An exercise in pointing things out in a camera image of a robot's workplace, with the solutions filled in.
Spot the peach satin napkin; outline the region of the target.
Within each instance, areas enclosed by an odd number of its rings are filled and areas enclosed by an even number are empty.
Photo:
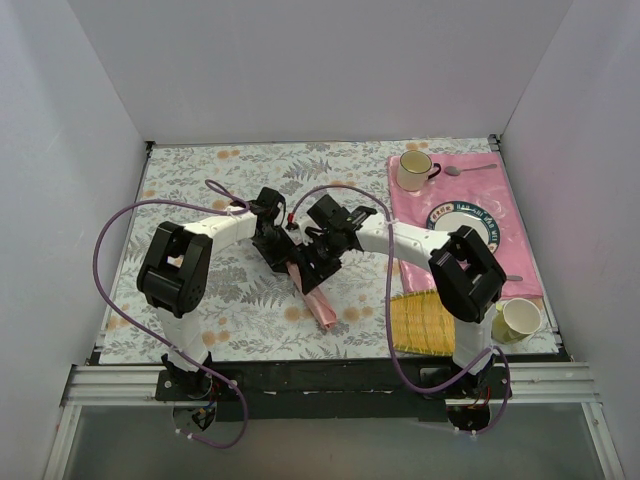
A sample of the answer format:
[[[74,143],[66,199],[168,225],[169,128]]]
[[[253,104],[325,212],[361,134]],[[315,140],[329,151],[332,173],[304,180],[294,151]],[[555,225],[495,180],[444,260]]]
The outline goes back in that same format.
[[[325,331],[333,328],[337,324],[337,315],[321,289],[319,287],[315,287],[309,293],[304,293],[302,291],[302,278],[299,268],[291,262],[288,262],[286,266],[289,276],[293,280],[297,290],[302,295],[306,306],[313,314],[313,317],[316,319],[319,326]]]

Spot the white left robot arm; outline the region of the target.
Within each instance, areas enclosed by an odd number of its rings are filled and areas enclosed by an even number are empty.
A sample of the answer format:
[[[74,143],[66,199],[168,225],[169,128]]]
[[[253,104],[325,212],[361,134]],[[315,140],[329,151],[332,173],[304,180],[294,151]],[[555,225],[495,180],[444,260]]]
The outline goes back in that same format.
[[[190,399],[205,398],[213,386],[211,373],[184,358],[186,354],[207,367],[210,353],[193,311],[207,285],[211,257],[227,247],[251,240],[272,271],[287,272],[287,254],[294,243],[284,230],[286,200],[265,187],[248,206],[240,202],[184,225],[161,223],[137,277],[137,288],[156,309],[165,338],[173,345],[162,363],[171,381]]]

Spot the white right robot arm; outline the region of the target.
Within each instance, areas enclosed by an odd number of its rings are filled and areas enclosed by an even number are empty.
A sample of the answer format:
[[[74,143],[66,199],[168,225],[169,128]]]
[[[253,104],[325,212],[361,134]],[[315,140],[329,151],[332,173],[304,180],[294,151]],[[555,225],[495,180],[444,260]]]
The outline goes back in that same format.
[[[393,347],[391,294],[385,294],[385,328],[392,364],[411,391],[434,395],[454,385],[464,397],[475,397],[489,384],[486,371],[493,360],[491,319],[488,314],[500,299],[506,274],[479,234],[469,226],[453,232],[427,230],[394,219],[377,198],[376,209],[348,211],[325,195],[307,213],[288,222],[309,246],[319,241],[345,250],[385,253],[388,265],[396,259],[431,273],[441,304],[453,316],[455,326],[452,377],[439,385],[420,387],[402,371]]]

